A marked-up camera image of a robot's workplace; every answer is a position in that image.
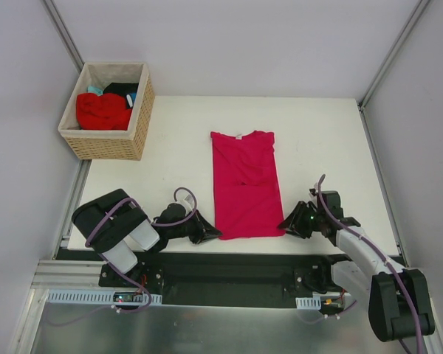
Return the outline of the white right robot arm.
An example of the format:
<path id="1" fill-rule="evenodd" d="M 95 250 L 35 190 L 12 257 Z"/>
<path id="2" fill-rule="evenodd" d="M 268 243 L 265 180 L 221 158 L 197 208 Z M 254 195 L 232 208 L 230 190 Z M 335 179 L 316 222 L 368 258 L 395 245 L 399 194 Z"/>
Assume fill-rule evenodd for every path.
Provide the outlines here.
<path id="1" fill-rule="evenodd" d="M 303 286 L 319 294 L 337 287 L 350 293 L 366 307 L 371 329 L 382 342 L 434 334 L 425 275 L 386 255 L 357 219 L 346 217 L 338 192 L 311 189 L 310 193 L 312 200 L 298 202 L 278 228 L 302 239 L 319 232 L 345 258 L 329 257 L 325 265 L 303 275 Z"/>

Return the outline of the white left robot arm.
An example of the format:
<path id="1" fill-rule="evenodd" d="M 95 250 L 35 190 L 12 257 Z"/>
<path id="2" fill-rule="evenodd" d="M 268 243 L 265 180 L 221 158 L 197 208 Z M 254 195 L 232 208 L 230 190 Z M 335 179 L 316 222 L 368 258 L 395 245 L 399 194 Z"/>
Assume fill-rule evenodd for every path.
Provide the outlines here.
<path id="1" fill-rule="evenodd" d="M 72 223 L 85 238 L 85 247 L 116 267 L 115 276 L 126 287 L 141 278 L 137 257 L 126 238 L 143 251 L 157 253 L 174 239 L 188 238 L 199 245 L 222 236 L 198 210 L 195 195 L 186 187 L 174 191 L 174 201 L 155 219 L 123 189 L 117 189 L 78 207 Z"/>

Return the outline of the magenta pink t shirt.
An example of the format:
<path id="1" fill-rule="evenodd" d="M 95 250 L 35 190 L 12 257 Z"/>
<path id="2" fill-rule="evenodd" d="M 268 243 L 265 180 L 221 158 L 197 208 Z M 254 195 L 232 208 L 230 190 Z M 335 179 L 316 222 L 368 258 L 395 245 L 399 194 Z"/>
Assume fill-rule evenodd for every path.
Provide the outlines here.
<path id="1" fill-rule="evenodd" d="M 222 240 L 280 237 L 284 220 L 275 163 L 275 134 L 210 133 L 215 227 Z"/>

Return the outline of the wicker basket with liner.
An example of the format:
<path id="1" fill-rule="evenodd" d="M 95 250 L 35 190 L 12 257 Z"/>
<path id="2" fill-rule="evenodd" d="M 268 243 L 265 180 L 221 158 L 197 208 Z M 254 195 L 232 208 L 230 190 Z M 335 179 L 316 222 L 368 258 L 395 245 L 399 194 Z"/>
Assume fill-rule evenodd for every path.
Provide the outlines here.
<path id="1" fill-rule="evenodd" d="M 81 128 L 76 117 L 78 95 L 86 93 L 89 86 L 104 89 L 111 83 L 138 85 L 128 129 L 99 131 Z M 154 99 L 155 93 L 147 63 L 87 62 L 83 65 L 63 112 L 58 132 L 81 160 L 140 160 L 148 134 Z"/>

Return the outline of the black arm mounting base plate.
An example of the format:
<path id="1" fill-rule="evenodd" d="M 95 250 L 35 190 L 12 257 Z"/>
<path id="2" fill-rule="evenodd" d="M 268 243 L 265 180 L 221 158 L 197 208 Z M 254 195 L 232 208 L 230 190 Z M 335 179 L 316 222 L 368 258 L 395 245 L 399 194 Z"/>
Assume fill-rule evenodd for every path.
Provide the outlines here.
<path id="1" fill-rule="evenodd" d="M 102 288 L 144 285 L 165 305 L 294 308 L 297 298 L 337 294 L 331 266 L 345 256 L 294 254 L 137 253 L 128 282 L 108 265 L 100 270 Z"/>

